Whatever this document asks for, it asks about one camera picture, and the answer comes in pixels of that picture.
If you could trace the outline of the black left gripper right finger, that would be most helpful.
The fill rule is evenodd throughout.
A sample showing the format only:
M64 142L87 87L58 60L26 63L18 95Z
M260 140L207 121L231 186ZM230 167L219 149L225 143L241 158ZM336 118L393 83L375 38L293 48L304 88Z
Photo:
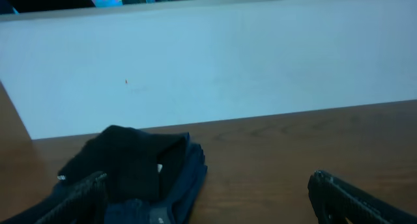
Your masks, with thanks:
M326 171L315 171L310 176L308 196L319 224L416 224L416 216Z

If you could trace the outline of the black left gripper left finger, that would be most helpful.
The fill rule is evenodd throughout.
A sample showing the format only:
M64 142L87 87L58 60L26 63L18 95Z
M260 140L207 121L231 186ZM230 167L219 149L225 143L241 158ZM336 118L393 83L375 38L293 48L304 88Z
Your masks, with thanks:
M103 224L108 205L106 180L107 174L101 171L85 177L55 198L35 224Z

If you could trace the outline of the black t-shirt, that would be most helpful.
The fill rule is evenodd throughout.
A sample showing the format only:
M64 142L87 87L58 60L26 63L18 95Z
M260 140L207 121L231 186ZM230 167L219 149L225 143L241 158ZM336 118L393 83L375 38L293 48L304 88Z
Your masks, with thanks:
M110 201L160 201L168 196L186 159L188 133L157 134L112 125L88 140L59 172L66 185L102 171Z

